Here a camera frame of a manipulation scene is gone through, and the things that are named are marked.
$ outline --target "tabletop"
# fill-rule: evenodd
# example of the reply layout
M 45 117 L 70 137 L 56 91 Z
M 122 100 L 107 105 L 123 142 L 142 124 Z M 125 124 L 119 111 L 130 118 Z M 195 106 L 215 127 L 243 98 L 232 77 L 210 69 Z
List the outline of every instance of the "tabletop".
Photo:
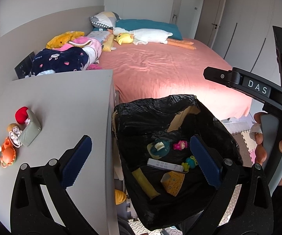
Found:
M 29 147 L 21 146 L 16 162 L 0 167 L 0 221 L 10 230 L 10 203 L 22 163 L 43 166 L 75 147 L 83 135 L 92 138 L 90 156 L 67 192 L 99 234 L 118 234 L 114 201 L 111 113 L 114 107 L 111 70 L 36 76 L 11 82 L 0 97 L 0 145 L 15 112 L 27 106 L 42 131 Z M 45 186 L 42 191 L 54 220 L 62 223 Z

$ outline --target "white rectangular package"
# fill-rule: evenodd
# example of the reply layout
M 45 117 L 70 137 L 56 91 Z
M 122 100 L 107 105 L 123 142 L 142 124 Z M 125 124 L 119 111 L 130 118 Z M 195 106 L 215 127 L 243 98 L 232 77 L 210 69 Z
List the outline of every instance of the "white rectangular package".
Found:
M 183 172 L 183 166 L 177 164 L 170 164 L 166 162 L 162 162 L 159 160 L 148 159 L 147 166 L 157 168 L 157 169 L 165 169 L 165 170 L 173 170 Z

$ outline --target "navy blue blanket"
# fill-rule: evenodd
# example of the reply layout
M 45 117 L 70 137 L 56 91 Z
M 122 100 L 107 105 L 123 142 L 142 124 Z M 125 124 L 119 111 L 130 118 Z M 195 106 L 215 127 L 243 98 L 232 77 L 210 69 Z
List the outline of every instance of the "navy blue blanket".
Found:
M 36 76 L 47 70 L 56 73 L 80 71 L 88 61 L 88 54 L 79 47 L 72 47 L 62 52 L 45 48 L 34 57 L 30 75 Z

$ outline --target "gray handle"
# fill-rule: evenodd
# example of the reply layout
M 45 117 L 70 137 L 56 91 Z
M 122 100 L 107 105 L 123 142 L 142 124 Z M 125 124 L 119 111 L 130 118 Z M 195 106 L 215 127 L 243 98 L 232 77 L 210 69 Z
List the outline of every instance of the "gray handle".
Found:
M 282 140 L 282 123 L 273 115 L 261 116 L 263 132 L 263 147 L 267 152 L 267 159 L 263 169 L 268 181 L 271 195 L 282 179 L 282 153 L 279 151 L 279 142 Z

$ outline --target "checkered pillow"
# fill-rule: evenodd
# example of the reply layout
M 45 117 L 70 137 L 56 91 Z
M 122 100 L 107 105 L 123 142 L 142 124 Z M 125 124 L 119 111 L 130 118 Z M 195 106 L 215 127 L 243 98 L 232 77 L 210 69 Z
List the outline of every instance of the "checkered pillow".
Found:
M 114 29 L 116 22 L 119 20 L 119 16 L 114 12 L 101 12 L 93 17 L 90 17 L 90 21 L 94 27 Z

